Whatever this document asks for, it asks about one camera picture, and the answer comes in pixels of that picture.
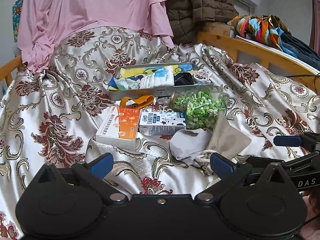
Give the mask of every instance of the pink curtain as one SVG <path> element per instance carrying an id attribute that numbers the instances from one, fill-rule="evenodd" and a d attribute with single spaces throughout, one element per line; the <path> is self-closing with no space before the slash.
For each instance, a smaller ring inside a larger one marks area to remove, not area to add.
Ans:
<path id="1" fill-rule="evenodd" d="M 320 55 L 320 1 L 312 0 L 312 28 L 309 46 Z"/>

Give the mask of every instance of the wrapped item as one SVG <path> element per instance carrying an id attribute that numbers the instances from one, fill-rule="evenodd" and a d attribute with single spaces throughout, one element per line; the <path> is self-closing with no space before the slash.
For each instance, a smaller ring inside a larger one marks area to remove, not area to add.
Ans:
<path id="1" fill-rule="evenodd" d="M 132 80 L 130 78 L 114 78 L 114 81 L 119 90 L 138 89 L 140 86 L 140 80 Z"/>
<path id="2" fill-rule="evenodd" d="M 170 108 L 185 113 L 187 129 L 213 130 L 218 113 L 226 114 L 228 102 L 228 94 L 213 92 L 209 87 L 202 85 L 182 93 L 173 93 Z"/>
<path id="3" fill-rule="evenodd" d="M 204 84 L 211 84 L 210 77 L 212 74 L 209 71 L 206 71 L 204 69 L 200 69 L 198 72 L 193 74 L 193 80 L 195 82 L 201 82 Z"/>

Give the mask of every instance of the colorful scarf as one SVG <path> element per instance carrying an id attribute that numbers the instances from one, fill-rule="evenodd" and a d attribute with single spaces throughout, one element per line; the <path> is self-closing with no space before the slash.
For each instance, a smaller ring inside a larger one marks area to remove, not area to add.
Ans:
<path id="1" fill-rule="evenodd" d="M 291 34 L 282 20 L 273 15 L 263 16 L 263 18 L 241 15 L 233 18 L 228 24 L 235 27 L 241 37 L 260 42 L 280 51 L 283 51 L 283 47 L 278 28 L 287 34 Z"/>

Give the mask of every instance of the gray cloth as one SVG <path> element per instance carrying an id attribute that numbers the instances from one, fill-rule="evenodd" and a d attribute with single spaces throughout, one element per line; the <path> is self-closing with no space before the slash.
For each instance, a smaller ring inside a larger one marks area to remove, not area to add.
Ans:
<path id="1" fill-rule="evenodd" d="M 226 116 L 220 112 L 207 150 L 214 150 L 231 160 L 250 143 L 251 139 L 233 128 Z"/>
<path id="2" fill-rule="evenodd" d="M 200 167 L 195 159 L 206 149 L 211 137 L 210 130 L 179 130 L 169 142 L 171 154 L 178 161 Z"/>

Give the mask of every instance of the white towel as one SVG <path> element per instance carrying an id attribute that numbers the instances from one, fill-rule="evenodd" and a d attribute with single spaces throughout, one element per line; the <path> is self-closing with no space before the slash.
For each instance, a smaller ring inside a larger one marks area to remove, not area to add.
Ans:
<path id="1" fill-rule="evenodd" d="M 140 80 L 140 89 L 157 88 L 157 87 L 173 87 L 174 77 L 172 66 L 165 66 L 156 72 L 143 77 Z"/>

